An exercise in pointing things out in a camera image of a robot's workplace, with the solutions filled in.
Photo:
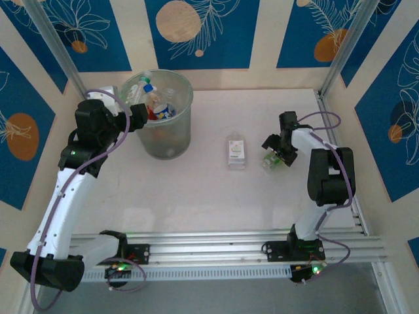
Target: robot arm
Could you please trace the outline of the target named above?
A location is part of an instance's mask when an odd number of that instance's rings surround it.
[[[293,225],[287,243],[280,249],[287,251],[285,255],[290,260],[305,260],[310,256],[310,249],[298,252],[297,247],[303,248],[302,250],[312,245],[319,247],[321,241],[316,235],[316,227],[321,217],[328,208],[343,205],[349,197],[342,170],[330,149],[334,149],[342,161],[352,195],[355,194],[354,155],[350,148],[339,148],[320,139],[311,126],[299,124],[294,111],[280,115],[280,129],[279,135],[272,134],[268,137],[262,145],[263,148],[271,148],[289,167],[297,158],[297,152],[310,158],[307,191],[313,202]]]
[[[117,92],[112,86],[102,90],[111,94]],[[132,115],[129,131],[141,129],[147,122],[148,112],[145,106],[134,105],[130,110]],[[62,150],[56,186],[43,220],[29,242],[27,251],[15,252],[10,260],[11,266],[30,281],[34,256],[41,246],[35,283],[66,291],[72,291],[77,287],[84,270],[112,256],[125,257],[126,246],[123,234],[102,232],[95,240],[70,252],[71,235],[81,205],[89,195],[107,156],[92,162],[75,175],[61,195],[45,240],[40,242],[54,202],[62,193],[63,184],[78,167],[106,152],[126,128],[123,110],[112,97],[99,92],[90,93],[87,100],[79,103],[75,118],[77,129],[70,134],[68,145]]]

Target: bottle label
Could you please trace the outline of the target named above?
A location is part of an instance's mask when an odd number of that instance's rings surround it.
[[[228,141],[228,156],[235,159],[244,159],[244,142]]]

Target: transparent plastic bucket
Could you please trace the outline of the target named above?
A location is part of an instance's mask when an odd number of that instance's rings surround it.
[[[137,134],[151,156],[163,160],[176,158],[186,151],[191,142],[192,86],[183,75],[173,71],[151,70],[151,73],[151,84],[157,90],[175,90],[172,105],[176,109],[176,115],[165,120],[148,120],[143,129],[137,130]],[[122,86],[122,101],[126,100],[130,88],[139,82],[140,76],[135,75]]]

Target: white table surface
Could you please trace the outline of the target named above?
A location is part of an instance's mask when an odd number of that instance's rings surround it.
[[[261,148],[279,133],[278,116],[318,111],[313,90],[195,92],[192,141],[173,160],[156,160],[131,133],[102,166],[75,233],[204,232],[290,228],[310,201],[308,157],[299,154],[274,173],[260,166]],[[321,116],[305,123],[322,126]],[[237,131],[247,144],[245,170],[227,167],[226,137]],[[323,138],[326,133],[318,132]],[[354,227],[350,209],[333,213],[330,228]]]

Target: white line drawing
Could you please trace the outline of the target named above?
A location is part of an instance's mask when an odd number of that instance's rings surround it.
[[[202,57],[206,49],[211,46],[211,42],[217,40],[217,35],[222,35],[224,32],[221,18],[236,10],[239,4],[240,0],[180,0],[166,3],[157,14],[156,23],[160,34],[172,42],[169,51],[173,51],[173,55],[170,59],[184,53],[188,56],[195,53],[195,56]],[[182,17],[174,17],[169,12],[171,8],[182,10]],[[164,17],[171,15],[172,24],[168,26],[172,26],[174,31],[181,34],[179,40],[165,36],[162,27],[159,27],[162,26],[158,19],[159,14]]]
[[[2,1],[22,25],[39,33],[24,7],[11,0]],[[107,41],[100,32],[108,29],[111,21],[92,14],[90,0],[46,0],[41,5],[64,45],[78,53],[87,51],[87,43],[107,49]]]
[[[392,13],[398,0],[390,1],[392,2],[388,3],[385,0],[379,2],[376,12],[370,18],[372,25],[376,25],[379,14],[387,15]],[[351,5],[350,0],[346,0],[342,10],[336,8],[334,0],[296,0],[296,2],[299,7],[307,7],[312,10],[315,23],[321,26],[324,34],[329,35],[333,39],[333,49],[336,52],[343,40],[342,34],[344,32],[341,30],[349,27],[365,0],[353,0]]]
[[[28,27],[34,33],[39,34],[38,29],[35,24],[33,24],[32,19],[29,17],[29,14],[26,12],[21,1],[2,0],[2,2],[4,2],[7,9],[13,13],[19,23]]]
[[[390,141],[398,143],[406,140],[406,165],[413,166],[419,161],[419,31],[408,45],[403,63],[397,76],[397,85],[401,88],[399,95],[403,103],[403,113],[392,125]]]
[[[394,11],[394,8],[396,7],[397,2],[398,0],[387,0],[387,1],[381,0],[378,3],[377,8],[375,9],[375,13],[369,19],[370,23],[372,23],[372,25],[375,27],[377,23],[378,15],[391,14]]]
[[[10,73],[0,71],[0,92],[6,86],[9,75]],[[0,110],[0,143],[3,143],[8,137],[12,139],[14,136],[22,136],[30,139],[31,135],[28,134],[30,129],[31,127],[19,128],[13,123],[10,123]]]

